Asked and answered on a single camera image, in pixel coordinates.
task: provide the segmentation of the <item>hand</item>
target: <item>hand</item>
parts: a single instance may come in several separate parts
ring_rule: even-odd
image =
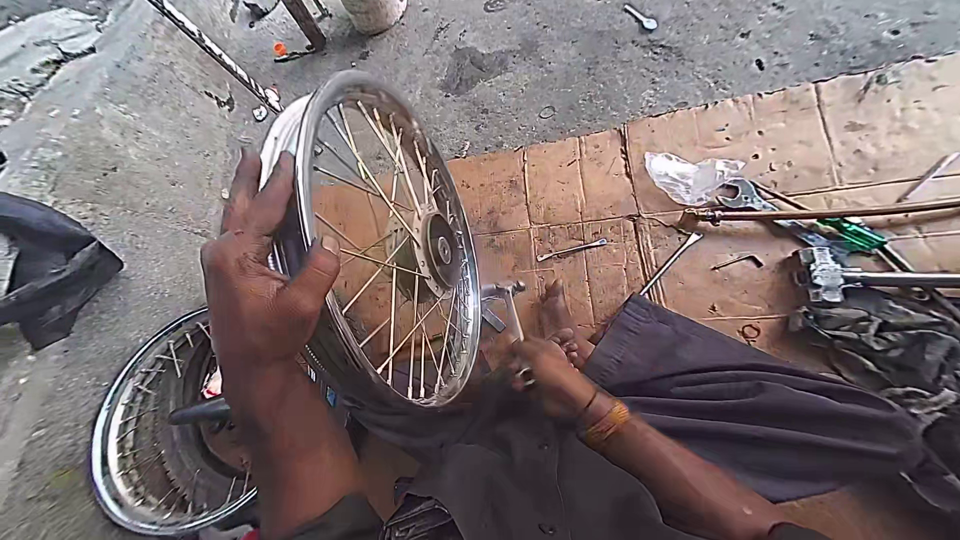
[[[593,383],[573,367],[557,343],[528,338],[515,341],[512,350],[515,369],[519,366],[533,369],[534,392],[542,399],[547,414],[574,418],[596,394]],[[521,390],[523,381],[515,378],[514,388]]]
[[[293,193],[293,157],[280,154],[267,185],[257,192],[259,178],[259,156],[244,150],[221,235],[201,250],[224,396],[234,423],[250,440],[271,431],[292,378],[305,379],[296,356],[313,333],[340,271],[339,246],[330,236],[313,246],[293,280],[267,266],[271,234]]]

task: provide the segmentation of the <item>concrete floor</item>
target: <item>concrete floor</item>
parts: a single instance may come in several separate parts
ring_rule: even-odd
[[[641,7],[660,20],[653,34],[619,2],[418,0],[378,37],[352,33],[342,15],[325,21],[326,51],[274,64],[276,39],[303,44],[282,7],[251,29],[242,6],[231,20],[232,0],[175,4],[286,102],[353,63],[391,81],[450,156],[467,143],[479,154],[602,131],[960,43],[951,0],[651,0]],[[28,355],[15,329],[0,330],[5,539],[129,536],[90,496],[90,422],[137,344],[204,301],[197,250],[219,220],[238,147],[266,130],[252,123],[245,91],[145,2],[118,2],[97,49],[0,131],[11,157],[0,189],[73,215],[127,263],[61,343]],[[207,92],[232,94],[236,106],[221,109]]]

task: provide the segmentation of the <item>bare foot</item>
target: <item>bare foot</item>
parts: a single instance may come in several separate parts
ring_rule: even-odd
[[[570,309],[566,306],[564,296],[564,281],[555,280],[546,287],[546,292],[540,297],[540,322],[543,331],[551,341],[560,345],[577,369],[583,369],[593,352],[593,344],[584,339],[577,331]]]

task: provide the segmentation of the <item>fingernail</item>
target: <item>fingernail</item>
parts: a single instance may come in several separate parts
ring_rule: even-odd
[[[324,234],[324,237],[321,238],[320,244],[324,246],[324,249],[333,255],[340,255],[340,242],[336,238],[330,236],[329,234]]]

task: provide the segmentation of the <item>plastic bag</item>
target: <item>plastic bag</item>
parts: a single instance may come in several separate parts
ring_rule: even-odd
[[[710,193],[724,182],[740,177],[746,164],[738,160],[709,160],[693,164],[673,154],[644,156],[647,173],[654,184],[666,192],[675,203],[699,207],[710,200]]]

